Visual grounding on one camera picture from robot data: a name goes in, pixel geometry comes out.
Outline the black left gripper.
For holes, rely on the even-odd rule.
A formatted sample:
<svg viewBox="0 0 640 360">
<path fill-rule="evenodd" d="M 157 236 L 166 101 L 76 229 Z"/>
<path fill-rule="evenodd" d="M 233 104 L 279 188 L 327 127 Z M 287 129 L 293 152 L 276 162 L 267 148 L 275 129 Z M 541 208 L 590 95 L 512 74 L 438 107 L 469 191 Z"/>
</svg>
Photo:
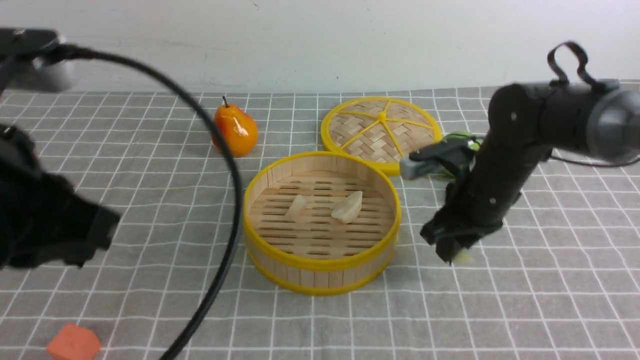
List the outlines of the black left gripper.
<svg viewBox="0 0 640 360">
<path fill-rule="evenodd" d="M 121 215 L 77 194 L 64 176 L 48 172 L 30 136 L 1 126 L 0 266 L 34 269 L 60 261 L 82 268 L 108 250 Z"/>
</svg>

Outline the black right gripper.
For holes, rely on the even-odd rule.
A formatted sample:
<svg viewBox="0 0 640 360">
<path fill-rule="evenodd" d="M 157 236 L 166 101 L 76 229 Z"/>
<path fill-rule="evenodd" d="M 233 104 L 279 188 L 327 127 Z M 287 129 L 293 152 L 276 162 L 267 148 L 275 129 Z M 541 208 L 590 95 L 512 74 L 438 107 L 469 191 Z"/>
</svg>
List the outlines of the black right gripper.
<svg viewBox="0 0 640 360">
<path fill-rule="evenodd" d="M 446 264 L 463 248 L 503 227 L 528 178 L 551 146 L 518 136 L 487 135 L 465 170 L 446 191 L 445 204 L 423 225 L 420 235 Z"/>
</svg>

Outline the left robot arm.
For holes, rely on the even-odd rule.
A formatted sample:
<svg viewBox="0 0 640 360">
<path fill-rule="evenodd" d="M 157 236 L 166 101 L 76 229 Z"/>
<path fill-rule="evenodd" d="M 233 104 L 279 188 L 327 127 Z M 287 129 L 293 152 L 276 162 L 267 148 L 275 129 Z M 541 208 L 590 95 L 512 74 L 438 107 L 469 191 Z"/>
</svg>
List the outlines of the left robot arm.
<svg viewBox="0 0 640 360">
<path fill-rule="evenodd" d="M 62 92 L 71 76 L 55 30 L 2 28 L 1 89 Z M 121 216 L 47 171 L 30 135 L 1 125 L 1 267 L 34 269 L 60 261 L 82 268 L 108 250 Z"/>
</svg>

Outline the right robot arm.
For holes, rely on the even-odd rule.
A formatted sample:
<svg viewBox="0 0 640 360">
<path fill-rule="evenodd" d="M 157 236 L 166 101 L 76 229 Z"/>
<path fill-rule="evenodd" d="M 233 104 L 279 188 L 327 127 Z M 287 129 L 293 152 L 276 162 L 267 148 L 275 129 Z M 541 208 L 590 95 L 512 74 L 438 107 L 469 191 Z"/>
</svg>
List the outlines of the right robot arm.
<svg viewBox="0 0 640 360">
<path fill-rule="evenodd" d="M 578 61 L 581 83 L 571 84 L 553 48 L 547 64 L 555 79 L 494 91 L 482 141 L 477 136 L 443 139 L 400 163 L 405 179 L 438 170 L 454 177 L 446 186 L 444 205 L 420 231 L 442 261 L 452 264 L 464 250 L 500 230 L 528 178 L 554 150 L 593 158 L 598 167 L 639 162 L 639 92 L 622 89 L 619 80 L 592 77 L 586 51 L 573 41 L 563 46 Z"/>
</svg>

